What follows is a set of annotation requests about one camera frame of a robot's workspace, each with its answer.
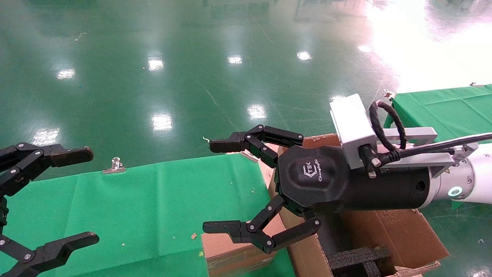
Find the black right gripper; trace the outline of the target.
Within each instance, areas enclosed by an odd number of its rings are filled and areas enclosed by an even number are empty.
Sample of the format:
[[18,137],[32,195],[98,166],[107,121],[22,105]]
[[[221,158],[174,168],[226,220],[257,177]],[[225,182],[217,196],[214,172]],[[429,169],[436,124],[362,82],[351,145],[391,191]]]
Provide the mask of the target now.
[[[226,139],[209,141],[213,153],[247,150],[270,168],[276,168],[275,196],[249,223],[239,220],[203,223],[207,234],[228,234],[235,244],[251,243],[271,254],[318,232],[321,221],[311,212],[339,213],[344,210],[417,209],[428,195],[427,168],[383,169],[371,179],[363,168],[351,169],[341,147],[299,147],[304,135],[265,125],[234,132]],[[287,147],[278,153],[265,145]],[[302,224],[270,236],[264,228],[285,207],[302,213]]]

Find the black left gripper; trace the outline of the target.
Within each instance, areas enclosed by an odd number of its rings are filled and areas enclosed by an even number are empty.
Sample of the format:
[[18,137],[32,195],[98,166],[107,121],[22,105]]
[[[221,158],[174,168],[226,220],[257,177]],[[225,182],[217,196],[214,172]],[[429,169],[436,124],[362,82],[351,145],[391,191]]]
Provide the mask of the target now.
[[[0,151],[0,227],[7,225],[9,209],[7,199],[23,189],[50,167],[60,168],[93,160],[90,147],[65,149],[60,144],[39,147],[28,143],[19,143]],[[1,235],[0,251],[17,260],[17,263],[2,277],[37,277],[43,272],[64,266],[70,255],[79,249],[100,242],[93,232],[48,242],[35,250]]]

